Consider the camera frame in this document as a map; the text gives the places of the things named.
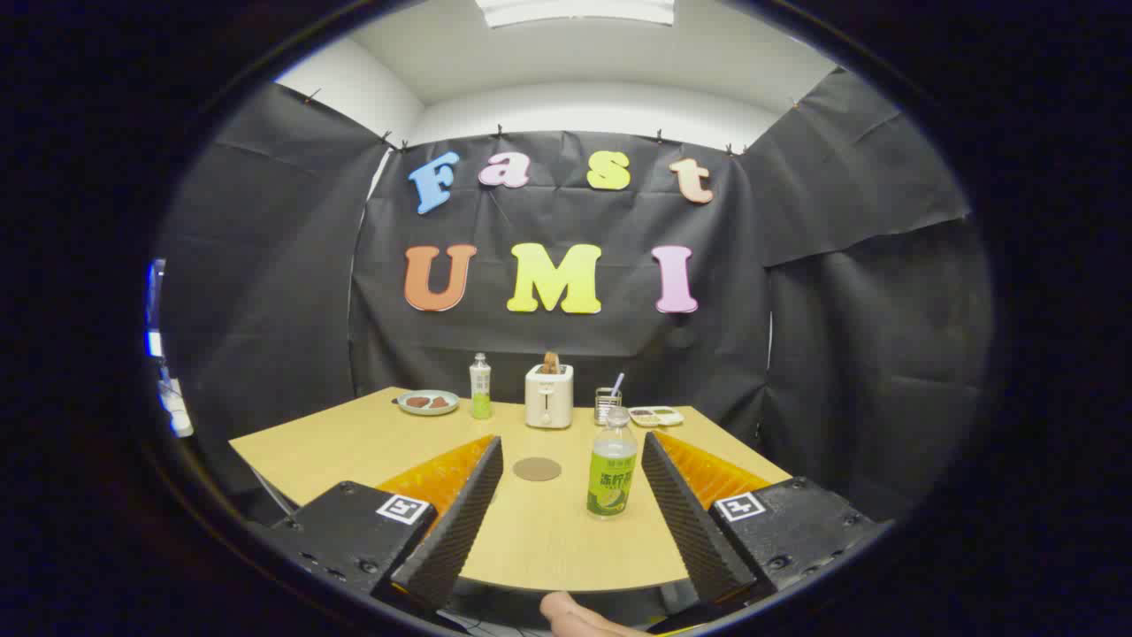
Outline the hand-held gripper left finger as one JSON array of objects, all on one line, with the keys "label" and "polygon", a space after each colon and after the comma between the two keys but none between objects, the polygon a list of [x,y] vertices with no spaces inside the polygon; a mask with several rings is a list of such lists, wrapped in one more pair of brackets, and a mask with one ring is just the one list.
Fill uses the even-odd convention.
[{"label": "hand-held gripper left finger", "polygon": [[501,438],[488,434],[381,487],[340,481],[255,533],[351,599],[434,614],[448,604],[503,472]]}]

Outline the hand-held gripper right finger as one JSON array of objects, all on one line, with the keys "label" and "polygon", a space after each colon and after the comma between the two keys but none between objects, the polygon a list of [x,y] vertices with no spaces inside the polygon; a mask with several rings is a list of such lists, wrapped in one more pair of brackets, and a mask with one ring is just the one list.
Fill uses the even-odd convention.
[{"label": "hand-held gripper right finger", "polygon": [[744,606],[824,573],[882,536],[808,477],[765,484],[671,434],[646,434],[642,468],[700,603]]}]

